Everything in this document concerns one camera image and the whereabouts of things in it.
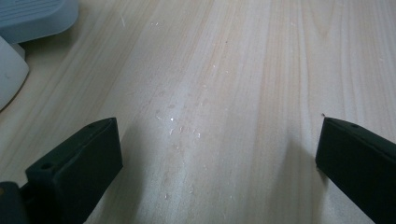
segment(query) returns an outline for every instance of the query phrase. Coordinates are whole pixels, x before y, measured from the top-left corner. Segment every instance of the white plastic object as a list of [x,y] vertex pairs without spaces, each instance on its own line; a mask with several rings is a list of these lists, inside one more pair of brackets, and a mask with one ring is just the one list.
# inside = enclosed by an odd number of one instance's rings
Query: white plastic object
[[0,110],[18,92],[28,72],[25,60],[0,36]]
[[21,43],[66,30],[78,17],[78,0],[0,0],[0,36]]

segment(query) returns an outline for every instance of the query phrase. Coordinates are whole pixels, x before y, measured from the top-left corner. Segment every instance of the wooden table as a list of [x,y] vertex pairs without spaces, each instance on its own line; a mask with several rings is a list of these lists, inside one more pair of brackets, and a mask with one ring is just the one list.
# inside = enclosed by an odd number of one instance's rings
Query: wooden table
[[81,0],[23,44],[0,181],[117,117],[124,168],[87,223],[371,223],[316,170],[323,116],[396,141],[396,2]]

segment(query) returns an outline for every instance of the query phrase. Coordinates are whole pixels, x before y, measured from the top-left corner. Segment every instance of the table surface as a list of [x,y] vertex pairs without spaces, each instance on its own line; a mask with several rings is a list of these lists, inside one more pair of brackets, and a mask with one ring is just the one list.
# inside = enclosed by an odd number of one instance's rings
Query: table surface
[[314,158],[324,116],[396,142],[396,1],[81,0],[22,46],[0,181],[116,117],[124,168],[87,223],[372,223]]

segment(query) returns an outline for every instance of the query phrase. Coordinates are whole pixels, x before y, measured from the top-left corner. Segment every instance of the scratch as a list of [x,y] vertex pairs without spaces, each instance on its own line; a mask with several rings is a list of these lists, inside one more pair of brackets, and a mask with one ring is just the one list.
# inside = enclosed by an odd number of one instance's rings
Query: scratch
[[125,20],[123,19],[122,15],[121,15],[121,21],[122,21],[122,26],[125,27]]

